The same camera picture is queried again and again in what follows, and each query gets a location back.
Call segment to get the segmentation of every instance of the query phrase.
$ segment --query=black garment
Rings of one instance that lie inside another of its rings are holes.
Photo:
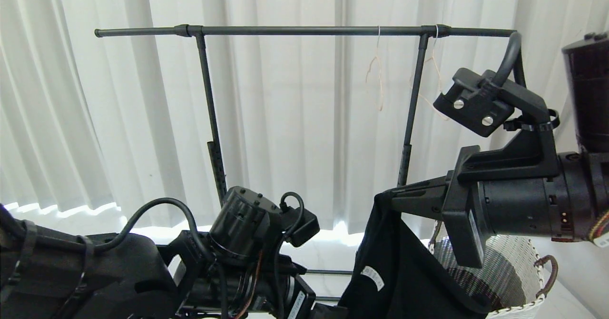
[[[487,302],[479,304],[459,287],[389,208],[391,197],[374,197],[352,280],[339,301],[348,319],[485,318]]]

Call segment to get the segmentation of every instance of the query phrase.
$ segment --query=brown handle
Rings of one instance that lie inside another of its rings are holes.
[[[556,282],[556,277],[559,275],[559,263],[552,255],[546,255],[536,260],[534,265],[535,267],[541,267],[542,265],[548,263],[548,261],[550,261],[550,264],[552,265],[552,272],[550,273],[550,278],[548,278],[548,282],[546,282],[546,286],[540,289],[537,294],[535,294],[536,298],[539,298],[541,294],[547,297],[548,293],[554,286],[554,282]]]

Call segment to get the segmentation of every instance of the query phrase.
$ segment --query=sticker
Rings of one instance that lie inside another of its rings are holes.
[[[600,248],[609,247],[609,232],[603,234],[600,237],[595,238],[593,241],[594,245]]]
[[[361,274],[364,276],[368,276],[371,280],[374,281],[374,284],[376,284],[377,291],[381,291],[381,289],[385,287],[385,282],[383,282],[383,278],[381,278],[381,275],[379,275],[379,273],[371,267],[364,267]]]
[[[294,306],[292,306],[292,310],[290,311],[290,315],[287,316],[287,319],[296,319],[298,312],[300,312],[300,306],[303,305],[305,301],[305,294],[302,291],[298,292],[298,297],[294,301]]]

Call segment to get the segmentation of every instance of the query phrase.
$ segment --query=woven basket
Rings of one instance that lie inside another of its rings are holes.
[[[481,269],[460,267],[441,222],[436,223],[429,251],[470,297],[491,301],[493,312],[488,318],[534,318],[558,273],[553,256],[540,259],[530,239],[509,235],[487,241]],[[552,262],[552,273],[544,284],[542,266],[548,261]]]

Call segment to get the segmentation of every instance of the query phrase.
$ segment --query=curtain fold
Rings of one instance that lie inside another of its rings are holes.
[[[121,211],[103,216],[109,230],[161,196],[184,200],[198,224],[211,224],[219,200],[195,39],[98,39],[95,28],[516,28],[529,89],[558,111],[568,103],[560,48],[609,29],[609,0],[0,1],[0,200],[63,213],[115,202]],[[323,228],[344,222],[361,232],[374,194],[396,184],[417,44],[418,37],[206,37],[228,185],[273,200],[296,191]],[[488,150],[511,138],[502,130],[478,137],[428,104],[458,68],[495,70],[505,44],[430,39],[409,182],[445,174],[461,146]],[[102,218],[87,213],[74,216]],[[404,217],[428,236],[428,221]],[[138,225],[183,220],[159,207]]]

